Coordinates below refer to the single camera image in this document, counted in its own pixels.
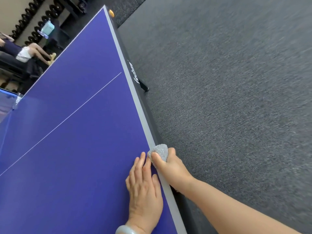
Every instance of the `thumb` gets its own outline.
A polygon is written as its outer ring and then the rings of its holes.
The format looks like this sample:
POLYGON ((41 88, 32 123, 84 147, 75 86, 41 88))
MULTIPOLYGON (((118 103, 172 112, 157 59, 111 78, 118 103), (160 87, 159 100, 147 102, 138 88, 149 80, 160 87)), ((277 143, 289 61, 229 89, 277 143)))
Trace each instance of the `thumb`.
POLYGON ((162 170, 166 166, 166 162, 162 160, 160 155, 156 152, 152 152, 152 161, 157 169, 162 170))

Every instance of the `brand logo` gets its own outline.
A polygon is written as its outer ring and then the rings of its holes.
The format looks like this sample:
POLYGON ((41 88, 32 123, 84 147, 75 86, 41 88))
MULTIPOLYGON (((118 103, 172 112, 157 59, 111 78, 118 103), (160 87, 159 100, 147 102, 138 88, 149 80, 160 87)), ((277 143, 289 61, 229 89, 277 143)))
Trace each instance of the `brand logo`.
POLYGON ((139 84, 139 81, 138 81, 138 77, 136 76, 136 73, 135 73, 135 70, 134 70, 134 68, 133 68, 133 65, 131 64, 131 62, 129 62, 129 64, 130 64, 130 67, 131 67, 131 72, 133 73, 133 75, 134 75, 134 79, 135 79, 135 82, 137 82, 138 84, 139 84))

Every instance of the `finger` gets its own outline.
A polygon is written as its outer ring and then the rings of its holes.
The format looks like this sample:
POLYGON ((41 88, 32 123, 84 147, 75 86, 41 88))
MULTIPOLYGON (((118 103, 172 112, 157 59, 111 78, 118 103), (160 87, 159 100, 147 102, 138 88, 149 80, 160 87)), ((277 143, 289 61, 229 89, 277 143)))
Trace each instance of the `finger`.
POLYGON ((162 158, 160 157, 158 153, 152 152, 152 160, 153 160, 153 164, 155 165, 157 169, 159 169, 160 171, 165 169, 166 162, 162 160, 162 158))
POLYGON ((143 181, 142 167, 143 167, 144 161, 145 161, 145 153, 142 152, 140 160, 135 166, 135 182, 136 183, 141 183, 143 181))
POLYGON ((177 156, 176 156, 175 148, 169 148, 167 162, 169 162, 172 159, 175 159, 176 157, 177 156))
POLYGON ((151 171, 152 161, 149 157, 146 158, 146 162, 143 166, 143 181, 152 181, 152 171, 151 171))
POLYGON ((161 197, 161 188, 160 188, 160 182, 158 180, 158 176, 157 174, 154 174, 152 177, 152 181, 153 181, 153 185, 154 185, 154 189, 155 189, 155 195, 156 197, 161 197))
POLYGON ((128 191, 130 191, 130 181, 129 180, 130 180, 130 177, 128 176, 126 179, 126 187, 127 187, 128 191))
POLYGON ((130 184, 131 185, 135 184, 135 167, 138 164, 138 161, 139 161, 139 158, 136 157, 135 158, 135 162, 134 162, 134 164, 133 164, 133 166, 132 166, 132 168, 131 168, 131 170, 129 172, 129 177, 130 177, 129 180, 130 180, 130 184))

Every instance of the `left hand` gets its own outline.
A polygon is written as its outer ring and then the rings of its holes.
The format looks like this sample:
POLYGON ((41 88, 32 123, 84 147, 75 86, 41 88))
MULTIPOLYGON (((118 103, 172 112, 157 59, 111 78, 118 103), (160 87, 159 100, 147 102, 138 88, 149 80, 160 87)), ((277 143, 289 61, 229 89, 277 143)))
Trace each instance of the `left hand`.
POLYGON ((136 158, 126 179, 130 194, 129 220, 126 225, 138 234, 150 234, 156 227, 163 208, 161 188, 156 174, 152 176, 151 160, 145 165, 145 153, 136 158))

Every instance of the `person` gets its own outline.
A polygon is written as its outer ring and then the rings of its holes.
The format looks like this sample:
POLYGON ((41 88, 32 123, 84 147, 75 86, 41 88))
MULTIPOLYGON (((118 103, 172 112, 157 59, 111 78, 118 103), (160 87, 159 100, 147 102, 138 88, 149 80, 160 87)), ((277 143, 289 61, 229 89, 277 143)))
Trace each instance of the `person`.
MULTIPOLYGON (((274 220, 222 193, 211 185, 195 179, 176 156, 168 149, 167 162, 153 152, 153 164, 166 181, 178 192, 193 201, 204 213, 219 234, 295 234, 292 228, 274 220)), ((126 179, 130 194, 129 219, 124 232, 118 234, 150 234, 156 227, 163 208, 160 183, 151 175, 151 160, 145 153, 136 158, 126 179)))
POLYGON ((56 57, 56 53, 47 54, 37 43, 31 43, 26 47, 20 47, 14 43, 14 39, 0 31, 0 51, 12 55, 21 62, 28 62, 30 58, 36 56, 47 65, 51 65, 56 57))

